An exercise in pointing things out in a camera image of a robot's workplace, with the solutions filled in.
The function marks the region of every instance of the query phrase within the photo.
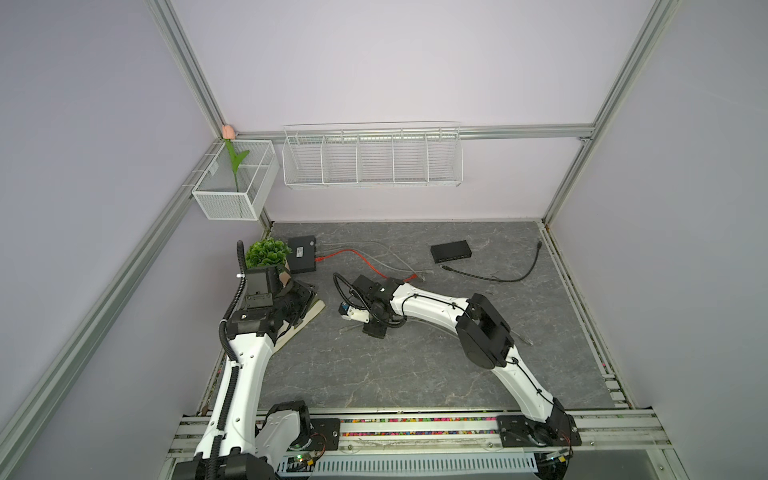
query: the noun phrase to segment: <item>white mesh basket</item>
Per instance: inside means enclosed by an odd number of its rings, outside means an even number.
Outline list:
[[[237,168],[237,188],[227,147],[222,142],[192,194],[211,220],[258,220],[280,163],[271,141],[232,140],[237,153],[249,150]]]
[[[457,124],[285,127],[285,183],[291,188],[459,185]]]

